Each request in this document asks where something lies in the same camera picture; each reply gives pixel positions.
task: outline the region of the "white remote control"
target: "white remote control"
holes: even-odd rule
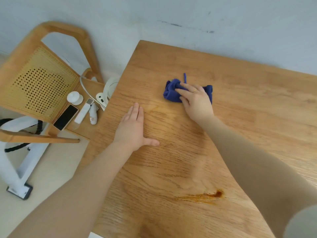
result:
[[[104,98],[104,96],[103,96],[103,93],[97,93],[97,95],[96,95],[96,100],[98,101],[98,102],[100,102],[103,106],[107,106],[107,104],[108,104],[108,99],[107,98]]]
[[[84,117],[89,112],[89,109],[92,104],[93,104],[93,100],[89,98],[87,102],[84,104],[84,106],[82,107],[82,109],[80,110],[79,114],[76,116],[75,123],[80,124],[83,121]]]

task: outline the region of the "white round object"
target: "white round object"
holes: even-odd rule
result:
[[[117,87],[118,82],[119,82],[118,78],[110,78],[106,82],[105,87],[103,89],[103,96],[104,97],[108,97],[110,99],[112,94],[113,94],[113,92],[114,92],[114,90]]]
[[[67,95],[67,101],[72,103],[72,105],[78,105],[81,104],[81,102],[84,100],[84,97],[79,94],[77,91],[72,91]]]

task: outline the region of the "smartphone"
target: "smartphone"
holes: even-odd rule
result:
[[[77,114],[77,112],[78,108],[74,107],[73,105],[69,105],[61,114],[61,116],[59,116],[59,118],[55,121],[53,126],[62,131]]]

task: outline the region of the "white wall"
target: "white wall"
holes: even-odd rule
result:
[[[0,0],[0,51],[59,20],[92,36],[104,75],[120,76],[140,39],[317,75],[317,0]],[[72,40],[45,40],[87,66]]]

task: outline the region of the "blue cloth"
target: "blue cloth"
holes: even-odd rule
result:
[[[180,85],[180,80],[173,79],[172,81],[167,81],[163,96],[165,99],[169,101],[181,103],[182,101],[179,99],[180,94],[175,91],[176,88],[187,90],[186,88]],[[212,85],[207,85],[203,88],[205,92],[208,94],[210,102],[212,103]]]

